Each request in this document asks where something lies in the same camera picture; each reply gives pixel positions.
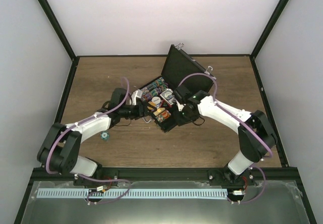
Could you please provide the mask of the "orange blind button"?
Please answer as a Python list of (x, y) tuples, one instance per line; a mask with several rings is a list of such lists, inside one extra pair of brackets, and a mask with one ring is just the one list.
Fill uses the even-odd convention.
[(155, 107), (154, 104), (151, 104), (150, 102), (147, 103), (147, 108), (150, 110), (150, 111), (156, 111), (157, 108)]

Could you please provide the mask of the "unboxed banded card deck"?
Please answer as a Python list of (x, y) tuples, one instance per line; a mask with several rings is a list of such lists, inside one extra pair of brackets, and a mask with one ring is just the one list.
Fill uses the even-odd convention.
[(155, 110), (154, 112), (153, 112), (153, 114), (155, 115), (155, 116), (158, 116), (159, 114), (161, 114), (163, 111), (165, 111), (166, 109), (164, 108), (164, 107), (160, 107), (160, 108), (158, 108), (157, 110)]

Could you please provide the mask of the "white dealer button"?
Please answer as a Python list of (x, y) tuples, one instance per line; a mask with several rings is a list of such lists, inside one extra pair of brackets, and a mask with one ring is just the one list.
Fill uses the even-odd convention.
[(160, 98), (160, 97), (155, 96), (155, 97), (153, 97), (153, 98), (151, 99), (151, 102), (152, 102), (154, 105), (159, 105), (159, 104), (161, 104), (162, 100), (161, 100), (161, 98)]

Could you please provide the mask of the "blue boxed card deck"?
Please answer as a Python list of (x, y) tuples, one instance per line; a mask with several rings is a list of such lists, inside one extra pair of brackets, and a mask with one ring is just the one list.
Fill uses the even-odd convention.
[(173, 94), (173, 91), (171, 89), (166, 89), (164, 90), (161, 94), (160, 97), (168, 104), (168, 105), (173, 105), (175, 100), (175, 96)]

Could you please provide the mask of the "black poker set case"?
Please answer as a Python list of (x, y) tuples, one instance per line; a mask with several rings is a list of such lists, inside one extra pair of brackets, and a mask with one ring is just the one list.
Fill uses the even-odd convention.
[(203, 118), (198, 104), (209, 96), (213, 79), (207, 69), (172, 44), (161, 74), (133, 92), (133, 98), (143, 103), (148, 116), (166, 133)]

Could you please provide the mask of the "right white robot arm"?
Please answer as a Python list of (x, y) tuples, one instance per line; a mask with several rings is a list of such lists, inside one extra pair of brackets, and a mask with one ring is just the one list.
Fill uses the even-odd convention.
[(234, 131), (239, 140), (238, 153), (225, 165), (223, 176), (230, 185), (242, 180), (242, 174), (254, 163), (272, 157), (277, 135), (267, 116), (260, 110), (253, 113), (237, 109), (215, 99), (205, 91), (190, 92), (181, 85), (174, 92), (180, 119), (194, 122), (210, 118)]

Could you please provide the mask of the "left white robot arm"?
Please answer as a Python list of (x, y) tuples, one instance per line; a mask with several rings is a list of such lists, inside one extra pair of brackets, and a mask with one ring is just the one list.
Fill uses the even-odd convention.
[(92, 136), (116, 126), (121, 118), (136, 120), (147, 115), (140, 98), (143, 91), (129, 93), (124, 88), (113, 91), (111, 99), (91, 116), (75, 123), (63, 125), (54, 123), (40, 147), (37, 160), (49, 174), (74, 174), (85, 178), (91, 185), (99, 185), (103, 180), (98, 163), (79, 155), (80, 145)]

